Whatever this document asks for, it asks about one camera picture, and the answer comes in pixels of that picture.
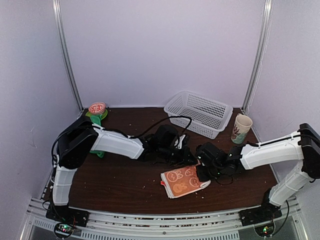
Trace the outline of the orange rabbit pattern towel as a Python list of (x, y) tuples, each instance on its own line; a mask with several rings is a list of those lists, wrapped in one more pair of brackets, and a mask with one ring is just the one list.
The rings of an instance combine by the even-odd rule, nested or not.
[(177, 199), (195, 193), (211, 184), (211, 180), (199, 180), (196, 166), (185, 166), (160, 174), (160, 184), (164, 187), (169, 199)]

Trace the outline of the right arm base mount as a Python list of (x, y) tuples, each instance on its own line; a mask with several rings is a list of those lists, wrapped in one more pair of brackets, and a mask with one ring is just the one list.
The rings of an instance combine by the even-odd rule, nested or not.
[(264, 208), (262, 206), (239, 212), (242, 226), (253, 225), (255, 233), (262, 238), (271, 237), (276, 232), (274, 220), (282, 217), (282, 215), (278, 208)]

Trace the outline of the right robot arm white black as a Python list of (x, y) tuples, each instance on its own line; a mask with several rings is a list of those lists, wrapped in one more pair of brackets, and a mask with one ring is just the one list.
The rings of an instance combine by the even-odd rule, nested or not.
[(233, 146), (229, 152), (210, 142), (197, 147), (196, 174), (201, 182), (217, 180), (221, 176), (232, 177), (239, 169), (296, 161), (297, 164), (277, 185), (267, 190), (261, 206), (256, 210), (259, 220), (268, 220), (285, 201), (307, 183), (320, 177), (320, 136), (307, 123), (286, 136), (258, 143)]

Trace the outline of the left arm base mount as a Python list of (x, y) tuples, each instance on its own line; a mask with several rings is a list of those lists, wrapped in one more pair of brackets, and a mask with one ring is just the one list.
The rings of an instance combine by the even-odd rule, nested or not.
[(79, 230), (79, 227), (87, 226), (89, 212), (70, 208), (68, 216), (59, 216), (53, 209), (49, 209), (45, 217), (56, 221), (53, 227), (54, 235), (59, 239), (67, 239)]

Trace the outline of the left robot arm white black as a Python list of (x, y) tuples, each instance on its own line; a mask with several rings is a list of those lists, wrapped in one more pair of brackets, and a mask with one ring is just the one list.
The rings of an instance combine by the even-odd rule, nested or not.
[(74, 175), (90, 152), (106, 152), (139, 161), (150, 155), (164, 159), (171, 165), (192, 166), (196, 158), (188, 147), (188, 135), (179, 134), (171, 125), (159, 126), (155, 133), (126, 135), (117, 129), (106, 129), (95, 123), (74, 123), (54, 142), (51, 155), (54, 181), (51, 192), (52, 213), (61, 222), (72, 218), (68, 206)]

